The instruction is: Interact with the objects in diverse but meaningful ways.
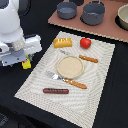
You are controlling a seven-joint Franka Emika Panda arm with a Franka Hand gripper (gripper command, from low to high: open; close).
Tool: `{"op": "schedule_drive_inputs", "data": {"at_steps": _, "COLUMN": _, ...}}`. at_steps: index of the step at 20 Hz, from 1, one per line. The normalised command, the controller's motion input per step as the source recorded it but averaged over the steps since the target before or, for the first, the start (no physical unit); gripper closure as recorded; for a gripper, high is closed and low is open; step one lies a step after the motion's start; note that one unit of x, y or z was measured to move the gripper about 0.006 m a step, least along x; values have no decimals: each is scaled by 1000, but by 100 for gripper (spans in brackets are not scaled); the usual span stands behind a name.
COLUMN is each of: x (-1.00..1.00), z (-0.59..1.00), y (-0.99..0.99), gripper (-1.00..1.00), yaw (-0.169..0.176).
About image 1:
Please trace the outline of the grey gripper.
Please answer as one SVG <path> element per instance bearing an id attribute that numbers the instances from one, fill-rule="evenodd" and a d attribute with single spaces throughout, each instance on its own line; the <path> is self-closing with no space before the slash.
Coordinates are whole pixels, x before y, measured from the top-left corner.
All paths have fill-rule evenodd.
<path id="1" fill-rule="evenodd" d="M 21 50 L 15 51 L 13 48 L 2 50 L 0 52 L 0 65 L 13 65 L 24 61 L 27 55 L 33 55 L 36 52 L 40 52 L 42 50 L 40 41 L 41 38 L 38 35 L 35 35 L 25 40 L 25 46 Z"/>

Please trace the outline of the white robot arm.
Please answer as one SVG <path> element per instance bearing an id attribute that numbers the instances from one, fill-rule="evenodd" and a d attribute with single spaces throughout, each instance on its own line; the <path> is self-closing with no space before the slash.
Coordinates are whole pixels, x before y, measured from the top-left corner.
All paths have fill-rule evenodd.
<path id="1" fill-rule="evenodd" d="M 25 15 L 31 0 L 0 0 L 0 66 L 22 63 L 31 67 L 32 57 L 42 50 L 39 35 L 24 36 L 20 15 Z"/>

